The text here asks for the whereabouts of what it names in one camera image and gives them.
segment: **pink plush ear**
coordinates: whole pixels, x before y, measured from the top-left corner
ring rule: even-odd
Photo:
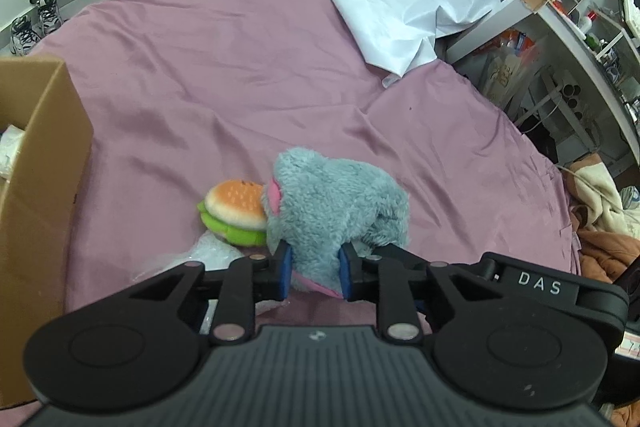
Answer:
[[[342,299],[342,295],[340,295],[338,292],[330,290],[329,288],[325,288],[324,286],[319,285],[317,282],[313,282],[311,279],[302,277],[302,275],[295,271],[291,275],[295,280],[305,285],[306,288],[309,288],[311,291],[320,292],[325,295],[329,295],[330,297],[335,297],[336,299]]]
[[[275,178],[271,178],[267,185],[267,199],[269,200],[269,208],[273,212],[274,216],[280,215],[280,200],[282,199],[282,192],[280,186]]]
[[[267,199],[269,200],[269,208],[271,209],[271,212],[273,212],[273,215],[279,216],[282,192],[280,191],[280,186],[278,185],[278,182],[275,180],[275,178],[271,178],[269,184],[267,185]],[[342,298],[342,295],[340,295],[338,292],[330,290],[329,288],[325,288],[324,286],[319,285],[317,282],[313,282],[311,279],[302,277],[302,275],[295,271],[292,273],[292,276],[311,291],[320,292],[324,295],[329,295],[330,297],[335,297],[337,299]]]

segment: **shoe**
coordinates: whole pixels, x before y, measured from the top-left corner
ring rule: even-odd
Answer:
[[[24,57],[40,42],[40,36],[33,31],[31,22],[26,15],[14,19],[11,23],[11,39],[9,49],[12,54]]]
[[[45,37],[62,26],[60,8],[56,0],[38,0],[38,20]]]

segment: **plastic bag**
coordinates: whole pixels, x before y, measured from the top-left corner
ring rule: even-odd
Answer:
[[[20,145],[24,137],[24,131],[15,125],[7,127],[0,137],[0,176],[5,180],[11,177],[14,170],[15,159],[20,152]]]
[[[480,92],[505,109],[520,79],[529,72],[528,66],[538,57],[539,49],[524,33],[511,29],[480,46],[474,54],[487,55],[478,86]]]
[[[178,264],[186,263],[187,261],[200,261],[204,263],[206,270],[224,270],[229,268],[229,265],[235,261],[244,257],[238,248],[228,245],[224,241],[218,239],[212,232],[203,233],[187,252],[179,253],[178,255],[165,255],[161,259],[155,258],[154,265],[145,269],[140,275],[133,277],[132,283],[139,283],[149,277],[159,274],[165,270],[169,270]],[[263,301],[255,305],[255,314],[267,312],[278,306],[283,306],[287,301]],[[216,304],[218,301],[209,301],[209,308],[202,321],[200,327],[200,333],[206,335],[209,333],[211,327],[211,321],[213,320],[213,314],[216,311]]]

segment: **cable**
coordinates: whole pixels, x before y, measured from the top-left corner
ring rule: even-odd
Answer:
[[[540,119],[540,121],[539,121],[537,124],[535,124],[531,129],[526,130],[526,131],[522,131],[522,133],[523,133],[523,134],[527,134],[528,132],[533,131],[537,126],[539,126],[541,123],[543,123],[543,121],[545,121],[545,120],[546,120],[547,118],[549,118],[553,113],[555,113],[555,111],[556,111],[556,109],[557,109],[558,107],[560,107],[560,104],[559,104],[559,103],[557,103],[557,104],[556,104],[556,107],[554,107],[554,108],[551,110],[551,112],[550,112],[548,115],[546,115],[546,117],[545,117],[545,118]]]
[[[594,134],[598,135],[598,143],[595,146],[596,151],[600,152],[602,150],[602,129],[600,129],[600,126],[598,122],[595,121],[595,119],[593,119],[593,121],[591,122],[591,127],[593,127]]]

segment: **bed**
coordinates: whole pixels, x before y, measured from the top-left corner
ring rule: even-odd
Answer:
[[[204,231],[203,194],[266,182],[305,146],[370,162],[410,194],[410,250],[496,251],[578,272],[558,170],[436,60],[385,90],[330,0],[105,0],[44,39],[95,138],[70,244],[69,310],[114,293]],[[293,292],[260,321],[373,323],[374,307]],[[30,409],[0,412],[16,425]]]

